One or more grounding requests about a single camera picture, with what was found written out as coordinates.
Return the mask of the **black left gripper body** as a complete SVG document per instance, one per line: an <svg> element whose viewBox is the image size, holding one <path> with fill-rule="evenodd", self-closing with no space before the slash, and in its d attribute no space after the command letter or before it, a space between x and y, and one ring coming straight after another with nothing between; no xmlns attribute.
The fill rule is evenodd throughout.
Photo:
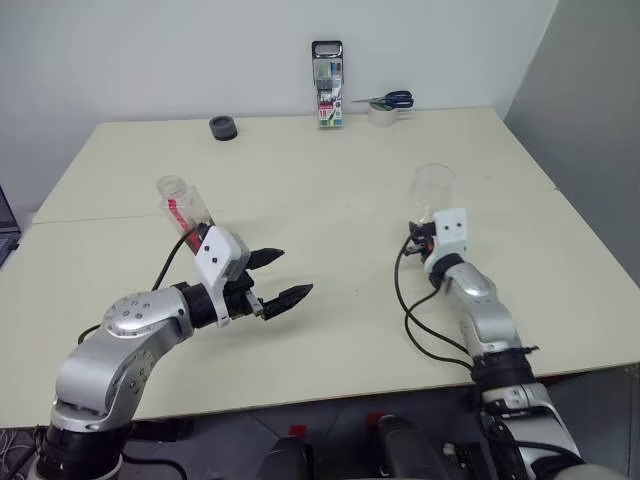
<svg viewBox="0 0 640 480"><path fill-rule="evenodd" d="M253 292L254 280L243 272L236 280L229 280L223 290L229 318L254 315L261 318L264 313L262 301Z"/></svg>

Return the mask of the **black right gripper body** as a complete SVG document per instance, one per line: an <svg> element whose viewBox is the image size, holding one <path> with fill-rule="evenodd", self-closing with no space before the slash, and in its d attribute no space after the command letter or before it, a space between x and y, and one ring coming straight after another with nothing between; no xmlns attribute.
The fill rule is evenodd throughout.
<svg viewBox="0 0 640 480"><path fill-rule="evenodd" d="M418 255L420 261L424 263L432 254L435 246L435 237L433 235L410 235L403 247L404 256Z"/></svg>

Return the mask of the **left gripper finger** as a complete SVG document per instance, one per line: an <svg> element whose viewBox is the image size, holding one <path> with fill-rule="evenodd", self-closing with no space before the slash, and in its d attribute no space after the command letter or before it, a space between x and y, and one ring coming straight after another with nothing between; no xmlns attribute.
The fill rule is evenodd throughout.
<svg viewBox="0 0 640 480"><path fill-rule="evenodd" d="M313 289L312 284L296 285L278 294L277 297L262 302L261 318L268 321L288 310L293 309Z"/></svg>
<svg viewBox="0 0 640 480"><path fill-rule="evenodd" d="M248 259L248 269L257 270L263 268L285 254L284 250L277 248L261 248L252 250Z"/></svg>

